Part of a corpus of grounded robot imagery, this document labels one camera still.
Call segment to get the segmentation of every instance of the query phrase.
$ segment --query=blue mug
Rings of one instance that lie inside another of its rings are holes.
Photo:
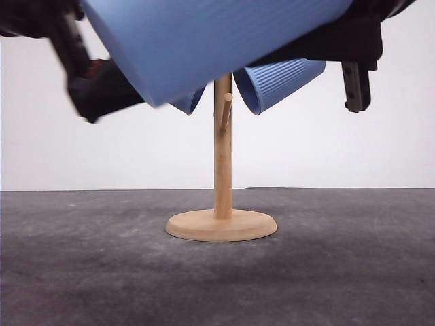
[[[324,61],[296,59],[234,72],[240,95],[255,115],[285,99],[325,70]]]
[[[341,17],[353,0],[81,0],[101,41],[151,106]]]

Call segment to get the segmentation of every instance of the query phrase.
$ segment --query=gray carpet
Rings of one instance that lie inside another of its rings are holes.
[[[278,231],[167,235],[211,191],[3,192],[1,324],[435,325],[435,190],[244,189]]]

